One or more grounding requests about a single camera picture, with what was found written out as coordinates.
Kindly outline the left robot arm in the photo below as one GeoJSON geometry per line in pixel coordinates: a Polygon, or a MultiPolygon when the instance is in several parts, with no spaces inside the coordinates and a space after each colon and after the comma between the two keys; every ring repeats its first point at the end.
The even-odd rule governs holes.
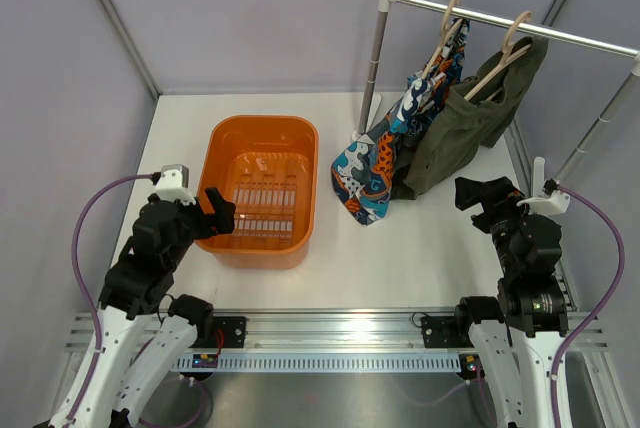
{"type": "Polygon", "coordinates": [[[221,348],[224,336],[210,303],[181,295],[144,349],[138,340],[159,311],[191,245],[229,234],[235,206],[214,188],[213,211],[149,197],[116,263],[107,271],[91,316],[94,336],[50,427],[133,427],[173,363],[192,346],[221,348]]]}

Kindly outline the olive green shorts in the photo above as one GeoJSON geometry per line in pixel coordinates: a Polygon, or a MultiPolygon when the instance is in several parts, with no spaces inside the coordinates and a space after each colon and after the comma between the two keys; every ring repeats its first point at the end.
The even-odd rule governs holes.
{"type": "Polygon", "coordinates": [[[492,148],[513,121],[516,112],[541,67],[548,41],[526,36],[514,49],[528,50],[501,70],[470,101],[465,96],[502,58],[494,53],[473,76],[449,89],[443,110],[414,151],[398,156],[391,198],[414,200],[468,165],[481,147],[492,148]]]}

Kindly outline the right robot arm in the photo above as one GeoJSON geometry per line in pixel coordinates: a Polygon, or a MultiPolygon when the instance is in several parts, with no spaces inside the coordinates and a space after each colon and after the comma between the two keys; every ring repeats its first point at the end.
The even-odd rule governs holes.
{"type": "Polygon", "coordinates": [[[489,377],[498,421],[505,427],[557,427],[570,423],[560,345],[568,311],[555,277],[561,227],[530,211],[524,194],[506,178],[455,180],[455,206],[475,205],[472,225],[490,235],[502,276],[494,297],[461,298],[453,333],[473,345],[489,377]]]}

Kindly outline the wooden hanger of patterned shorts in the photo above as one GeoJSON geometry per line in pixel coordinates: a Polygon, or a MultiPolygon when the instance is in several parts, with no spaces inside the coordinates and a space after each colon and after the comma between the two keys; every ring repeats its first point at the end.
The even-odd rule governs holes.
{"type": "Polygon", "coordinates": [[[460,0],[450,0],[447,8],[444,11],[444,15],[440,24],[440,40],[436,46],[434,53],[432,54],[429,61],[426,63],[420,78],[422,80],[426,80],[429,76],[429,72],[431,68],[434,66],[438,56],[444,50],[447,42],[451,39],[453,35],[457,33],[459,27],[462,24],[462,19],[457,18],[453,23],[449,23],[449,17],[452,14],[453,9],[459,4],[460,0]]]}

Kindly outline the wooden hanger of green shorts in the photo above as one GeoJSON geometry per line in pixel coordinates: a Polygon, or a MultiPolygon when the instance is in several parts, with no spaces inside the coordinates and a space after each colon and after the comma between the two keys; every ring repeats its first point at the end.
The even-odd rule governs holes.
{"type": "Polygon", "coordinates": [[[511,63],[523,56],[531,47],[530,44],[513,52],[515,43],[512,37],[520,25],[532,19],[531,11],[523,11],[515,21],[509,26],[501,44],[501,58],[494,68],[492,68],[465,96],[466,101],[471,102],[473,98],[484,89],[484,87],[494,79],[502,70],[511,63]]]}

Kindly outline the patterned blue orange shorts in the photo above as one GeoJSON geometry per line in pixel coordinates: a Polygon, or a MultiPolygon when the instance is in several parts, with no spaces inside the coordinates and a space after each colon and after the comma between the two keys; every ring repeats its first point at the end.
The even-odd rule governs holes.
{"type": "Polygon", "coordinates": [[[398,156],[414,151],[437,114],[449,89],[461,79],[470,21],[447,42],[426,80],[416,72],[407,89],[381,121],[356,138],[331,164],[333,191],[362,226],[386,216],[398,156]]]}

